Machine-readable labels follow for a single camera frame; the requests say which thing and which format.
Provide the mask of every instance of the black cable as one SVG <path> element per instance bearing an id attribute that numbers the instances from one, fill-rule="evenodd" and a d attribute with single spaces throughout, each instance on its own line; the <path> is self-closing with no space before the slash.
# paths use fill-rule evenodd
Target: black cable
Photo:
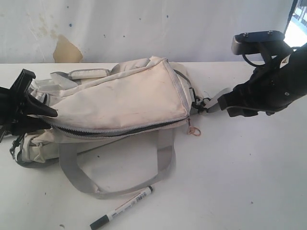
<path id="1" fill-rule="evenodd" d="M 250 64 L 250 65 L 253 66 L 253 67 L 264 67 L 264 66 L 265 66 L 265 64 L 263 64 L 263 65 L 257 65 L 257 64 L 255 64 L 255 63 L 252 63 L 250 60 L 248 60 L 248 58 L 246 57 L 245 54 L 242 54 L 242 57 L 243 57 L 243 59 L 244 59 L 248 64 Z"/>

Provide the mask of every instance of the white bag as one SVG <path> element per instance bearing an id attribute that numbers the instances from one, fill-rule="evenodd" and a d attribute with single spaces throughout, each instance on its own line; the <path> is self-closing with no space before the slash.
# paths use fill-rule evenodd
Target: white bag
<path id="1" fill-rule="evenodd" d="M 120 63 L 111 71 L 51 73 L 50 80 L 35 81 L 32 90 L 58 116 L 41 117 L 52 129 L 26 134 L 16 161 L 25 167 L 45 167 L 59 159 L 70 182 L 98 198 L 130 193 L 161 180 L 175 154 L 172 128 L 185 124 L 192 103 L 203 100 L 184 66 L 159 57 Z M 142 184 L 106 192 L 77 165 L 78 153 L 154 130 L 158 130 L 158 174 Z"/>

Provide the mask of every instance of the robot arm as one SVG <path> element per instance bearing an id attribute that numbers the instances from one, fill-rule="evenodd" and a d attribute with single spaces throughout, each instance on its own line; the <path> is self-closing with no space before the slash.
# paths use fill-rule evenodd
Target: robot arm
<path id="1" fill-rule="evenodd" d="M 226 109 L 230 117 L 255 116 L 259 111 L 272 115 L 307 94 L 307 43 L 290 48 L 283 39 L 278 31 L 234 37 L 233 53 L 256 68 L 248 81 L 218 98 L 221 110 Z M 246 58 L 256 53 L 261 53 L 265 64 L 255 65 Z"/>

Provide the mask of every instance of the marker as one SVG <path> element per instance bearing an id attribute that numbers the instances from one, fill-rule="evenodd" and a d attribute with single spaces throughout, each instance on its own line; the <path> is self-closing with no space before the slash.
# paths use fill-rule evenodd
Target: marker
<path id="1" fill-rule="evenodd" d="M 140 200 L 142 200 L 144 197 L 151 194 L 152 192 L 153 192 L 153 188 L 151 186 L 148 186 L 147 188 L 141 190 L 137 195 L 135 195 L 133 198 L 128 200 L 126 203 L 119 206 L 115 210 L 109 212 L 108 214 L 104 215 L 100 219 L 96 220 L 94 223 L 90 224 L 91 229 L 97 230 L 100 227 L 107 224 L 108 222 L 114 220 L 116 217 L 118 217 L 124 211 L 127 211 L 128 209 L 133 207 L 136 203 L 138 203 Z"/>

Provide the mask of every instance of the zipper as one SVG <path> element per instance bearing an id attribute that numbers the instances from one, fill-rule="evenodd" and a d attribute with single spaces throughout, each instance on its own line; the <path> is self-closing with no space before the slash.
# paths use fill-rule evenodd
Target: zipper
<path id="1" fill-rule="evenodd" d="M 67 128 L 55 124 L 51 124 L 53 128 L 56 130 L 64 133 L 66 136 L 72 137 L 72 138 L 85 138 L 85 139 L 105 139 L 105 138 L 123 138 L 128 137 L 148 131 L 154 131 L 161 129 L 163 127 L 169 127 L 176 123 L 182 122 L 182 121 L 188 121 L 189 116 L 180 118 L 180 119 L 173 119 L 168 120 L 166 122 L 156 122 L 149 125 L 144 126 L 138 126 L 138 127 L 132 127 L 132 128 L 126 128 L 126 129 L 120 129 L 120 131 L 115 130 L 92 130 L 92 131 L 83 131 L 78 128 Z"/>

